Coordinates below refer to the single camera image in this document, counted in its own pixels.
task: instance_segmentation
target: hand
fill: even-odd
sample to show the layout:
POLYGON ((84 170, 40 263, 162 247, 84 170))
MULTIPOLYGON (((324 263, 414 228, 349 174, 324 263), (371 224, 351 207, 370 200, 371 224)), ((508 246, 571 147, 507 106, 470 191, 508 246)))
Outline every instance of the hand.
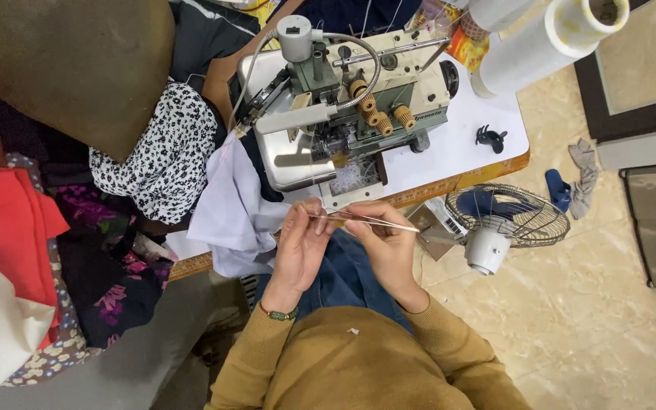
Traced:
POLYGON ((299 200, 285 217, 273 272, 260 303, 266 311, 289 313, 315 280, 323 261, 328 239, 335 230, 317 198, 299 200))
MULTIPOLYGON (((395 208, 381 200, 366 200, 343 208, 344 216, 360 215, 381 219, 402 226, 412 226, 395 208)), ((369 225, 358 220, 345 221, 348 231, 359 239, 369 255, 376 279, 391 296, 411 313, 420 313, 429 306, 429 296, 414 281, 414 240, 409 230, 381 225, 369 225)))

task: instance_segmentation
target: bracelet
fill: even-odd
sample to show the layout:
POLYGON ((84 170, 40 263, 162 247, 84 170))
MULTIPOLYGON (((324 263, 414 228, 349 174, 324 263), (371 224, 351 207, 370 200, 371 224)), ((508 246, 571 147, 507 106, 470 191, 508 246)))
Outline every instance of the bracelet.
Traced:
POLYGON ((282 312, 275 312, 275 311, 270 311, 270 312, 268 312, 267 310, 265 310, 264 307, 262 307, 262 303, 261 303, 261 302, 258 303, 258 305, 260 306, 260 309, 261 309, 263 312, 265 312, 265 313, 269 316, 270 319, 278 320, 278 321, 280 321, 280 322, 284 322, 284 321, 286 321, 286 320, 293 320, 293 319, 295 319, 295 318, 297 317, 297 312, 299 312, 297 306, 296 306, 295 309, 293 309, 292 312, 290 312, 290 313, 282 313, 282 312))

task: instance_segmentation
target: mustard sweater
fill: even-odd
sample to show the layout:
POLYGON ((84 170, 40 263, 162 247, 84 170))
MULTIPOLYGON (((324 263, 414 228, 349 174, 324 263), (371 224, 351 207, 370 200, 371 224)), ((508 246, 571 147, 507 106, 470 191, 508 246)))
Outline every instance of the mustard sweater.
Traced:
POLYGON ((425 312, 405 314, 416 339, 365 308, 318 309, 296 324, 255 309, 205 410, 530 409, 490 344, 462 319, 431 297, 425 312))

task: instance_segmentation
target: red fabric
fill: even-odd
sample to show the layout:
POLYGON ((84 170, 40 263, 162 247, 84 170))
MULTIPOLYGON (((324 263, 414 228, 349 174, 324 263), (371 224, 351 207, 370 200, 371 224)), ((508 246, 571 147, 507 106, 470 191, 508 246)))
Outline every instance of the red fabric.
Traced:
MULTIPOLYGON (((57 308, 47 238, 68 230, 55 201, 32 187, 24 169, 0 169, 0 272, 18 298, 57 308)), ((55 313, 40 348, 54 343, 55 313)))

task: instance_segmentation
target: black and white floral fabric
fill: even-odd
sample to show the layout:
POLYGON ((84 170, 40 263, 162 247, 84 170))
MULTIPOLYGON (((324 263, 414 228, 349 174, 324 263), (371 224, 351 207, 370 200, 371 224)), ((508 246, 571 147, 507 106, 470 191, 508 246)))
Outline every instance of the black and white floral fabric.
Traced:
POLYGON ((90 148, 96 185, 132 197, 146 218, 178 223, 206 185, 215 133, 214 113, 199 93, 171 82, 126 163, 90 148))

